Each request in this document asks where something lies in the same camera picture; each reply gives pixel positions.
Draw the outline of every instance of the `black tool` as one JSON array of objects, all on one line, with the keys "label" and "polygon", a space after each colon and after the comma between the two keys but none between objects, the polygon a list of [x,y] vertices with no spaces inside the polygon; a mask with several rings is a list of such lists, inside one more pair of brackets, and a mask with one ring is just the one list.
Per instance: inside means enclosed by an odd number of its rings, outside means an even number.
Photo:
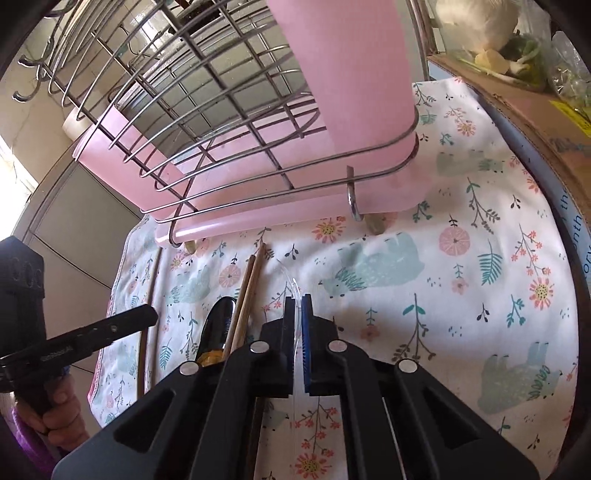
[{"label": "black tool", "polygon": [[195,355],[197,362],[201,363],[200,359],[206,353],[219,352],[221,359],[235,309],[236,300],[232,297],[222,297],[213,305],[207,315],[199,339],[199,347]]},{"label": "black tool", "polygon": [[43,285],[42,256],[13,236],[0,242],[0,393],[14,392],[40,416],[52,408],[47,381],[158,320],[144,305],[46,340]]},{"label": "black tool", "polygon": [[146,396],[69,454],[53,480],[242,480],[257,397],[293,392],[293,299],[259,341],[226,362],[181,364]]},{"label": "black tool", "polygon": [[339,395],[349,480],[537,480],[535,466],[410,359],[372,360],[302,299],[304,380]]}]

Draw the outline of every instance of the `pink flower print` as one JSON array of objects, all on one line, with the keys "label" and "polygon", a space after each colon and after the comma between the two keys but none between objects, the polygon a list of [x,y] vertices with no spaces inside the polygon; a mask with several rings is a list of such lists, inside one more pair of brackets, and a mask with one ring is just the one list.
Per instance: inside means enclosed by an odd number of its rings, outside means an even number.
[{"label": "pink flower print", "polygon": [[138,284],[139,277],[136,275],[135,278],[131,281],[129,286],[127,287],[127,293],[132,294]]},{"label": "pink flower print", "polygon": [[209,248],[209,238],[202,238],[201,240],[195,241],[197,249],[195,250],[195,257],[201,258],[202,256],[207,253],[207,249]]},{"label": "pink flower print", "polygon": [[550,285],[550,279],[546,278],[543,281],[538,278],[538,281],[533,281],[530,285],[532,295],[530,300],[534,301],[534,307],[544,310],[544,306],[550,307],[551,299],[554,296],[554,285]]},{"label": "pink flower print", "polygon": [[464,122],[457,125],[457,131],[459,131],[464,137],[471,137],[476,135],[476,127],[472,124],[472,121],[465,120]]},{"label": "pink flower print", "polygon": [[296,460],[295,472],[302,478],[317,480],[328,471],[329,467],[330,465],[326,465],[326,458],[318,458],[315,453],[310,455],[302,453]]},{"label": "pink flower print", "polygon": [[439,235],[439,248],[451,257],[463,255],[470,249],[470,235],[458,226],[449,226]]},{"label": "pink flower print", "polygon": [[533,190],[534,193],[540,192],[540,188],[538,187],[538,184],[535,182],[535,180],[533,178],[527,177],[527,183],[529,185],[529,187],[528,187],[529,190]]},{"label": "pink flower print", "polygon": [[342,223],[337,221],[333,222],[332,219],[319,223],[316,228],[312,230],[312,233],[316,235],[316,240],[322,239],[322,243],[330,241],[330,243],[336,242],[336,237],[341,236],[345,228]]},{"label": "pink flower print", "polygon": [[563,419],[562,419],[562,421],[566,423],[566,426],[568,426],[568,425],[569,425],[569,423],[570,423],[570,419],[571,419],[571,418],[572,418],[572,416],[573,416],[573,407],[574,407],[574,406],[571,406],[571,407],[570,407],[568,415],[567,415],[565,418],[563,418]]},{"label": "pink flower print", "polygon": [[361,334],[359,334],[359,336],[362,340],[372,342],[374,338],[379,337],[379,329],[375,325],[367,325],[367,327],[361,330]]},{"label": "pink flower print", "polygon": [[172,262],[170,262],[170,270],[176,270],[178,267],[183,265],[183,260],[185,256],[183,254],[176,254],[173,257]]},{"label": "pink flower print", "polygon": [[455,278],[454,280],[452,280],[452,292],[464,295],[464,292],[467,288],[468,282],[464,280],[462,277]]},{"label": "pink flower print", "polygon": [[220,272],[220,276],[218,278],[220,286],[222,288],[233,287],[240,280],[241,274],[242,272],[240,271],[239,267],[234,264],[228,265]]}]

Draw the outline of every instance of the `wooden chopstick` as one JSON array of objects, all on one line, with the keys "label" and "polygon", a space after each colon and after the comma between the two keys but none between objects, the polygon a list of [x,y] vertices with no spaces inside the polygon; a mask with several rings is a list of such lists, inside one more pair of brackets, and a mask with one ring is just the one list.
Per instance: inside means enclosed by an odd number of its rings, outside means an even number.
[{"label": "wooden chopstick", "polygon": [[240,311],[242,310],[242,305],[244,304],[244,297],[246,295],[248,281],[251,279],[252,269],[255,264],[255,258],[256,257],[254,255],[251,255],[248,259],[248,264],[246,265],[246,272],[244,273],[242,285],[240,286],[240,293],[238,294],[238,299],[236,301],[236,308],[234,309],[234,314],[232,315],[232,323],[230,323],[230,328],[228,329],[228,335],[226,337],[226,343],[223,348],[223,361],[227,360],[230,356],[230,353],[232,352],[232,341],[234,340],[236,325],[238,324],[238,317],[240,316]]},{"label": "wooden chopstick", "polygon": [[[159,248],[158,252],[156,253],[156,259],[154,261],[154,272],[158,271],[158,266],[160,264],[160,257],[162,256],[162,249]],[[151,283],[150,288],[148,289],[148,297],[146,298],[146,303],[148,305],[153,305],[154,301],[154,287],[156,286],[156,280]],[[156,326],[156,341],[158,340],[158,331],[159,327]],[[139,334],[139,345],[138,345],[138,372],[137,372],[137,381],[135,384],[135,392],[137,400],[142,398],[145,395],[145,374],[146,374],[146,358],[148,355],[148,329],[142,330]],[[157,355],[152,356],[152,362],[155,361]],[[154,368],[154,364],[152,363],[152,378],[151,385],[154,385],[154,372],[156,369]]]},{"label": "wooden chopstick", "polygon": [[267,246],[265,244],[261,244],[258,252],[256,253],[256,259],[252,267],[252,274],[248,280],[244,301],[238,315],[238,322],[236,323],[236,331],[234,333],[234,338],[232,339],[232,348],[230,353],[242,346],[244,343],[246,337],[246,328],[248,326],[248,317],[251,313],[252,302],[254,301],[256,293],[256,284],[258,283],[258,277],[261,273],[262,262],[265,258],[266,250]]}]

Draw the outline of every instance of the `wire rack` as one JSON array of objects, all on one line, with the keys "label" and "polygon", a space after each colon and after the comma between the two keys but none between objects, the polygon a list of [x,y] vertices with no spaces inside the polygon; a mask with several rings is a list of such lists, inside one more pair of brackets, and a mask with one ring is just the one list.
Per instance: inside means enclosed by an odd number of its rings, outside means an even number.
[{"label": "wire rack", "polygon": [[[43,22],[47,36],[43,55],[19,60],[21,65],[37,69],[36,86],[31,93],[15,92],[14,99],[27,102],[42,87],[51,95],[60,95],[62,106],[76,109],[78,119],[90,119],[92,128],[111,141],[109,148],[121,149],[124,162],[139,167],[142,178],[154,179],[159,192],[170,191],[173,202],[143,213],[175,208],[173,215],[157,220],[171,223],[172,244],[178,245],[173,232],[180,219],[340,184],[347,184],[352,213],[360,219],[355,182],[390,175],[416,155],[418,139],[412,154],[393,168],[362,176],[348,169],[345,178],[294,187],[287,173],[389,147],[413,134],[418,114],[408,131],[390,142],[282,167],[274,149],[293,139],[318,134],[326,127],[318,121],[320,112],[314,97],[262,0],[194,0],[191,4],[184,0],[68,0],[58,4]],[[127,119],[116,135],[102,124],[112,108]],[[289,125],[289,134],[265,142],[265,129],[277,124]],[[125,146],[121,137],[132,127],[143,137]],[[228,157],[219,155],[224,144],[244,135],[256,139],[255,148]],[[82,138],[82,148],[88,138]],[[150,152],[150,159],[156,150],[166,157],[165,162],[148,166],[148,160],[139,159],[146,152]],[[271,171],[213,190],[271,177],[281,179],[281,189],[206,209],[195,206],[197,197],[210,193],[189,195],[195,178],[258,153],[266,155]],[[170,163],[182,169],[182,179],[170,182],[163,178],[162,172]],[[186,187],[179,191],[178,185],[186,180]]]}]

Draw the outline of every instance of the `printed fabric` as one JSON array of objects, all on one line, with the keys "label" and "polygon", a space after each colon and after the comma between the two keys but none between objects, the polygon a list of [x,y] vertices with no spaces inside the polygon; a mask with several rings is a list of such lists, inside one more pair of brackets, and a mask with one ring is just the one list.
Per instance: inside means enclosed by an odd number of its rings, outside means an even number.
[{"label": "printed fabric", "polygon": [[[250,340],[294,294],[284,265],[342,339],[380,361],[419,362],[545,478],[576,388],[577,309],[563,243],[535,180],[462,80],[417,83],[414,92],[415,161],[434,186],[412,210],[383,214],[384,234],[336,217],[204,238],[193,255],[159,253],[146,217],[125,244],[108,313],[145,303],[153,289],[160,319],[148,335],[149,390],[194,359],[209,310],[238,295],[248,257],[265,242]],[[103,426],[136,400],[138,342],[132,335],[99,356],[89,401]],[[296,375],[294,400],[267,402],[256,477],[345,479],[339,399],[305,395]]]}]

